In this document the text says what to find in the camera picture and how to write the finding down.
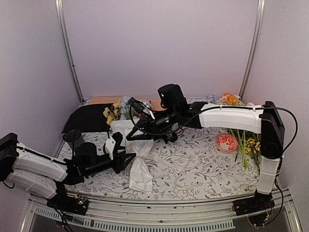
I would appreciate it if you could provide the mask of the bouquet of fake flowers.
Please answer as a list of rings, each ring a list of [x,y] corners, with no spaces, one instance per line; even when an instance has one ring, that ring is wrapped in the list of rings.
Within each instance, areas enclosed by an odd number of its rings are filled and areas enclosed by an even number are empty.
[[[106,123],[110,126],[113,122],[118,120],[130,120],[137,119],[140,117],[140,114],[130,105],[128,101],[131,99],[129,96],[124,96],[122,99],[119,99],[117,102],[113,103],[110,107],[106,107],[103,111],[103,115],[107,118]]]

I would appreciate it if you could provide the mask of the white wrapping paper sheet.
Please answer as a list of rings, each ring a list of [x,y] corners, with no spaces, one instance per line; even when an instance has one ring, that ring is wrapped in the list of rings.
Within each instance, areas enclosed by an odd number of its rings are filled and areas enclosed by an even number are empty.
[[[126,136],[133,129],[130,120],[118,120],[111,123],[113,132],[123,135],[121,145],[126,148],[127,153],[135,153],[136,157],[130,163],[129,188],[142,193],[152,193],[153,176],[145,163],[145,158],[150,154],[154,145],[153,139],[129,141]]]

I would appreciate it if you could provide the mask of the cream printed ribbon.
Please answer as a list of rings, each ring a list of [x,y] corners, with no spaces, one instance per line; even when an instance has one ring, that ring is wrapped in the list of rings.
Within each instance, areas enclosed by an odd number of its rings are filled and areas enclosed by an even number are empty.
[[[142,193],[152,193],[153,190],[153,176],[150,174],[149,168],[144,161],[145,159],[157,161],[159,164],[164,164],[165,166],[174,168],[178,171],[179,174],[174,181],[174,187],[179,191],[187,191],[192,189],[192,187],[185,185],[186,175],[191,170],[197,168],[201,163],[201,160],[197,155],[194,155],[184,166],[173,164],[152,154],[137,156],[134,158],[130,169],[129,188]]]

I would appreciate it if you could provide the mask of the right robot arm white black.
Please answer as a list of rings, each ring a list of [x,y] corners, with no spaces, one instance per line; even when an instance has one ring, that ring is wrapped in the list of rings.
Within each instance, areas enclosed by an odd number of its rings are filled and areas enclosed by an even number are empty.
[[[158,89],[162,111],[149,110],[135,99],[128,100],[129,110],[140,115],[132,131],[126,136],[129,141],[156,140],[173,134],[183,127],[228,128],[250,131],[261,135],[261,165],[257,194],[250,199],[254,211],[268,203],[280,160],[283,155],[284,125],[278,108],[271,101],[261,106],[217,105],[197,101],[188,104],[179,85],[168,84]]]

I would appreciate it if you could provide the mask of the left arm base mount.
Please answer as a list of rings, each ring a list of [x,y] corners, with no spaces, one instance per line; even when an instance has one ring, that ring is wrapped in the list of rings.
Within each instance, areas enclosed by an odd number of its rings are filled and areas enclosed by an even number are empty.
[[[77,194],[74,197],[67,194],[64,184],[54,181],[56,184],[56,195],[47,199],[47,206],[68,213],[85,216],[89,201],[86,196]]]

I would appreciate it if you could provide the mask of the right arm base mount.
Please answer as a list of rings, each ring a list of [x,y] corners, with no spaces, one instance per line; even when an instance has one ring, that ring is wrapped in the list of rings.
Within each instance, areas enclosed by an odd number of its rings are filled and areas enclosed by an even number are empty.
[[[233,201],[232,210],[237,216],[262,213],[249,217],[249,222],[255,227],[263,227],[268,222],[275,206],[272,194],[261,194],[255,191],[253,197]]]

